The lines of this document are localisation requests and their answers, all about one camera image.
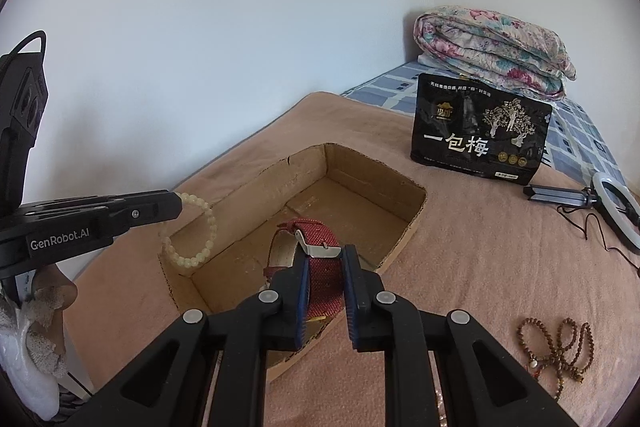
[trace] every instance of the silver screw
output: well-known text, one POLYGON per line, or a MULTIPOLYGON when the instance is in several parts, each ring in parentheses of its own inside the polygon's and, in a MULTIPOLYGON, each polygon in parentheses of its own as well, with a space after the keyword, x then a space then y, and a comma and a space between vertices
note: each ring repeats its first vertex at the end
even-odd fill
POLYGON ((396 294, 391 292, 379 292, 376 299, 381 304, 393 304, 396 302, 396 294))
POLYGON ((467 324, 470 319, 469 314, 462 310, 456 310, 451 313, 451 320, 456 324, 467 324))
POLYGON ((182 314, 182 320, 184 320, 187 324, 197 324, 204 317, 203 313, 200 310, 187 310, 182 314))
POLYGON ((278 292, 276 290, 263 290, 258 294, 258 299, 262 302, 271 303, 278 300, 278 292))

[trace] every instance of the black snack package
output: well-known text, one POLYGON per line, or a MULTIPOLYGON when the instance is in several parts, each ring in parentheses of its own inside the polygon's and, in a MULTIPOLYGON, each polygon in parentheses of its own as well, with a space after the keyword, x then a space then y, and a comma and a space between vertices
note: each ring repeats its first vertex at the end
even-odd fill
POLYGON ((422 73, 411 158, 527 185, 542 160, 550 118, 547 103, 468 78, 422 73))

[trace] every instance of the black cable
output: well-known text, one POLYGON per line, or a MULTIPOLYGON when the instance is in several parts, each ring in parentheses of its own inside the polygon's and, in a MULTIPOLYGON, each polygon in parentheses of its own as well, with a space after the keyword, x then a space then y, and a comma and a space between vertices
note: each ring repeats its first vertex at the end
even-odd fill
POLYGON ((596 218, 596 222, 598 223, 598 228, 600 229, 600 237, 602 238, 602 245, 603 245, 604 249, 606 251, 611 251, 611 250, 617 251, 625 259, 625 261, 627 261, 631 266, 633 266, 636 269, 636 273, 638 274, 638 277, 640 277, 640 267, 638 267, 635 264, 633 264, 631 262, 631 260, 623 253, 623 251, 620 250, 620 248, 618 248, 618 247, 608 247, 607 246, 607 241, 604 238, 604 232, 602 231, 602 225, 600 223, 600 219, 598 218, 598 216, 594 212, 589 212, 589 214, 587 214, 587 216, 584 218, 584 228, 583 228, 580 225, 578 225, 577 223, 574 223, 566 215, 566 214, 571 214, 572 212, 575 212, 576 210, 581 210, 581 208, 567 208, 566 206, 562 206, 561 204, 559 204, 556 207, 556 211, 558 212, 558 214, 560 214, 562 217, 564 217, 564 219, 566 219, 576 229, 580 230, 584 234, 584 240, 585 241, 588 240, 588 238, 589 238, 588 235, 587 235, 587 226, 589 224, 589 218, 591 216, 595 217, 596 218))
POLYGON ((42 30, 38 30, 36 32, 33 32, 31 35, 27 35, 25 38, 23 38, 18 43, 18 45, 14 49, 12 49, 6 56, 6 59, 4 60, 2 65, 0 65, 0 82, 2 82, 6 70, 9 67, 9 64, 11 64, 12 60, 14 60, 15 56, 20 53, 27 44, 33 42, 35 39, 40 39, 40 55, 42 56, 42 60, 44 60, 44 52, 47 48, 47 34, 42 30))
POLYGON ((89 396, 93 396, 94 393, 92 393, 91 391, 89 391, 80 380, 78 380, 78 378, 74 377, 70 372, 66 372, 70 377, 71 380, 73 380, 74 382, 76 382, 76 384, 78 384, 80 387, 82 387, 82 389, 84 389, 84 392, 87 393, 89 396))

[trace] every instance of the white beaded bracelet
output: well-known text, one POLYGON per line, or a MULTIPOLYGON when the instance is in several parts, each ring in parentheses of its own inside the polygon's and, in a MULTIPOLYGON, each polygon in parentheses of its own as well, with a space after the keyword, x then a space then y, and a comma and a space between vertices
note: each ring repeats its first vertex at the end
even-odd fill
POLYGON ((211 256, 211 248, 213 248, 213 242, 218 235, 218 226, 216 224, 216 218, 213 216, 211 205, 207 201, 194 196, 193 194, 187 194, 186 192, 178 194, 182 203, 191 203, 199 206, 204 210, 204 215, 207 217, 207 223, 209 224, 209 239, 204 244, 202 251, 199 251, 194 257, 182 257, 175 251, 174 245, 171 244, 171 238, 166 233, 166 227, 163 226, 160 231, 160 239, 162 240, 162 248, 167 254, 167 257, 171 259, 175 264, 185 268, 195 268, 203 264, 211 256))

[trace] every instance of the folded quilt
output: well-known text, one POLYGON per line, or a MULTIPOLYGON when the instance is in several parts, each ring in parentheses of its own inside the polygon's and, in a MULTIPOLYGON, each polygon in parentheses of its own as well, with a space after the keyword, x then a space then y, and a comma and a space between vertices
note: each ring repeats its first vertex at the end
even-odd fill
POLYGON ((418 61, 543 101, 562 100, 575 68, 560 37, 514 17, 439 6, 415 21, 418 61))

